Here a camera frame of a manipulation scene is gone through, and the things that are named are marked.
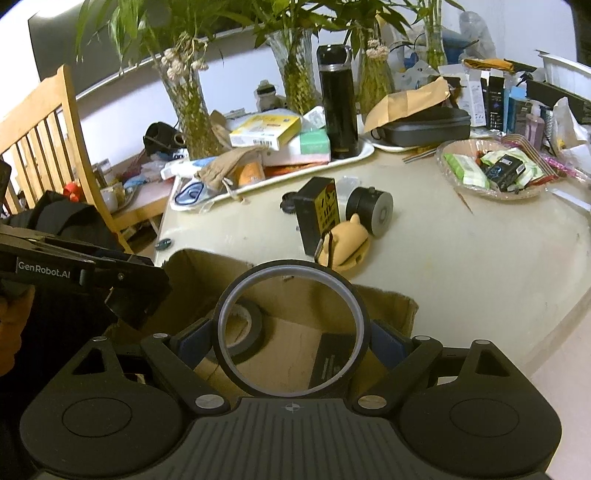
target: black cap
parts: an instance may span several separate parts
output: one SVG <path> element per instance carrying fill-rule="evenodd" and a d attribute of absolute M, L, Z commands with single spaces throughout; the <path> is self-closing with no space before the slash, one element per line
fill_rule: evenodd
<path fill-rule="evenodd" d="M 321 72 L 349 70 L 353 60 L 353 51 L 348 45 L 321 45 L 316 50 L 316 57 Z"/>

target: brown cloth pouch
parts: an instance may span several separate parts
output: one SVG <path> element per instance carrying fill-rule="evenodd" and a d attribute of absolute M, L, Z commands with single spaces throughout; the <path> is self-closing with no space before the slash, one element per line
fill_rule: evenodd
<path fill-rule="evenodd" d="M 260 146 L 235 148 L 218 156 L 218 158 L 197 172 L 195 177 L 201 180 L 208 189 L 219 192 L 222 189 L 223 179 L 230 175 L 241 160 L 249 158 L 248 163 L 250 163 L 250 161 L 253 161 L 250 157 L 257 157 L 258 153 L 263 150 L 265 150 L 265 147 Z"/>

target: black thermos bottle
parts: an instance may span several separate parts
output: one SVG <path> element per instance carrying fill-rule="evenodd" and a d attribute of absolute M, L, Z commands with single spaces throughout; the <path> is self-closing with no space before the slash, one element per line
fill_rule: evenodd
<path fill-rule="evenodd" d="M 348 45 L 321 45 L 316 57 L 332 159 L 356 157 L 359 135 L 351 72 L 353 50 Z"/>

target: white container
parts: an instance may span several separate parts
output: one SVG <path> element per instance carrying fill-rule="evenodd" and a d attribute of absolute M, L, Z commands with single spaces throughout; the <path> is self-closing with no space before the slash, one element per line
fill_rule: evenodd
<path fill-rule="evenodd" d="M 591 100 L 591 68 L 549 53 L 540 53 L 540 57 L 549 84 Z"/>

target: small figurine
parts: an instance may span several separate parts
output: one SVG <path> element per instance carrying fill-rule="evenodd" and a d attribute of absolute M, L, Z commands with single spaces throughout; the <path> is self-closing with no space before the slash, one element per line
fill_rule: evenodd
<path fill-rule="evenodd" d="M 356 213 L 351 220 L 338 224 L 324 237 L 318 263 L 336 272 L 344 272 L 359 265 L 368 250 L 369 234 Z"/>

